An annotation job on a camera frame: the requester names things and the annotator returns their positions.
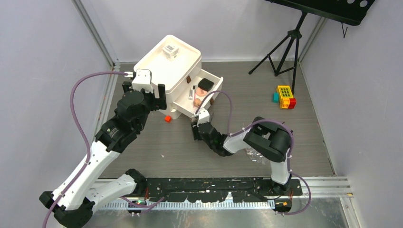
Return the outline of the beige makeup sponge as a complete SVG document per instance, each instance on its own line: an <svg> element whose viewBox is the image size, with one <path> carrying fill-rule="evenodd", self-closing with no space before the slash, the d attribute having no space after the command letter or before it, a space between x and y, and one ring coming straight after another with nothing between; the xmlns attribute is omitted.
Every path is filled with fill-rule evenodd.
<svg viewBox="0 0 403 228"><path fill-rule="evenodd" d="M193 105L194 105L195 107L200 107L201 104L202 104L202 100L200 100L199 98L195 98L195 99L193 100Z"/></svg>

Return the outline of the pink eyebrow brush comb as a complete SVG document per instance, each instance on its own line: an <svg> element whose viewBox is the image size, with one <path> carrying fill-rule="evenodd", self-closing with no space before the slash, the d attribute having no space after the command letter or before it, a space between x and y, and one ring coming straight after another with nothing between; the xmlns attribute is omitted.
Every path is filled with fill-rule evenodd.
<svg viewBox="0 0 403 228"><path fill-rule="evenodd" d="M192 94L193 94L192 104L193 104L193 108L194 108L194 107L196 107L196 86L195 85L192 86Z"/></svg>

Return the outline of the white small cream tube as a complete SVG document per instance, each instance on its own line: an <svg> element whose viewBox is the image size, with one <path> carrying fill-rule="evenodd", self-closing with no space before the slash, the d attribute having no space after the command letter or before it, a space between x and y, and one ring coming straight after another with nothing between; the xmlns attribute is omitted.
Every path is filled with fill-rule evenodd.
<svg viewBox="0 0 403 228"><path fill-rule="evenodd" d="M193 93L194 93L194 89L190 89L189 97L188 97L189 100L192 100L194 98Z"/></svg>

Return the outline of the black compact case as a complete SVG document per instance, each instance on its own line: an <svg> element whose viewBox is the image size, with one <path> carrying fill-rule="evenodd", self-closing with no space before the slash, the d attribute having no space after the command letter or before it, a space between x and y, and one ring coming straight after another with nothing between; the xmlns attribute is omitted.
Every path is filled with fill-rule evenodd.
<svg viewBox="0 0 403 228"><path fill-rule="evenodd" d="M211 80L208 80L207 78L203 78L199 83L198 87L201 90L204 90L206 92L210 91L214 86L214 82Z"/></svg>

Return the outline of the white drawer organizer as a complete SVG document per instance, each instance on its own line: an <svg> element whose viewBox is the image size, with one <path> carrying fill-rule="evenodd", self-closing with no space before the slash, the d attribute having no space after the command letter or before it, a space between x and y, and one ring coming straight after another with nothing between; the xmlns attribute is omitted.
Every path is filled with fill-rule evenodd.
<svg viewBox="0 0 403 228"><path fill-rule="evenodd" d="M179 47L179 54L176 59L168 60L162 48L166 45L175 45ZM148 69L152 72L152 86L157 90L158 84L165 85L167 109L161 110L164 115L177 119L180 115L192 118L196 113L197 107L193 108L192 100L189 100L189 91L195 85L207 78L214 82L211 91L215 93L208 96L202 107L208 109L211 101L218 96L217 91L221 90L223 77L215 76L202 69L201 52L173 36L165 36L157 45L155 45L138 63L133 70Z"/></svg>

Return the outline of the pink powder puff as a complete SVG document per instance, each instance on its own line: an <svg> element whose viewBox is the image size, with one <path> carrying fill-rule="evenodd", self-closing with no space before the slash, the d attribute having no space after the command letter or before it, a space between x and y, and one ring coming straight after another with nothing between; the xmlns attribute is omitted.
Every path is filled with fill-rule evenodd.
<svg viewBox="0 0 403 228"><path fill-rule="evenodd" d="M205 90L203 90L203 89L201 89L200 87L198 87L198 88L196 89L196 91L195 91L195 94L196 94L197 96L199 96L199 97L204 97L204 96L206 96L206 95L208 94L208 92L205 91Z"/></svg>

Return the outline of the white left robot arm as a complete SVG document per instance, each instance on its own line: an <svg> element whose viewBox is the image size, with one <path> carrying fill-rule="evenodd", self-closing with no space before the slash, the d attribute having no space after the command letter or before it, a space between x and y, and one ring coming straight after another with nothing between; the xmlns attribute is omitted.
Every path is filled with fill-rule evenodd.
<svg viewBox="0 0 403 228"><path fill-rule="evenodd" d="M133 85L117 103L115 115L106 121L87 154L70 176L54 191L41 194L40 202L66 228L81 228L105 204L132 194L142 196L147 188L146 178L129 169L121 177L91 190L100 174L133 142L145 127L152 111L167 108L165 85L158 84L156 97L151 85Z"/></svg>

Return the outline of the white barcode box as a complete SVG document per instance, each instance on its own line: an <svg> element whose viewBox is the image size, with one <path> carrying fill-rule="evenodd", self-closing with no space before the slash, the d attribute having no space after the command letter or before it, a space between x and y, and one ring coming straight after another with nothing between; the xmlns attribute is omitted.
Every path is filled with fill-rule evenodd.
<svg viewBox="0 0 403 228"><path fill-rule="evenodd" d="M179 47L175 45L166 45L162 48L164 56L168 60L174 60L179 54Z"/></svg>

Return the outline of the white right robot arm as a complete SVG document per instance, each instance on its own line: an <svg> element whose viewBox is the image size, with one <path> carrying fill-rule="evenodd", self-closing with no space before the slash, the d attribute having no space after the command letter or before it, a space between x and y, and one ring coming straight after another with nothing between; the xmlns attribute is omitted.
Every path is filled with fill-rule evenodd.
<svg viewBox="0 0 403 228"><path fill-rule="evenodd" d="M273 192L283 195L290 189L292 174L289 159L294 135L284 124L258 116L246 128L229 134L220 133L209 121L195 120L191 122L191 127L194 139L204 141L221 157L244 149L260 153L270 163Z"/></svg>

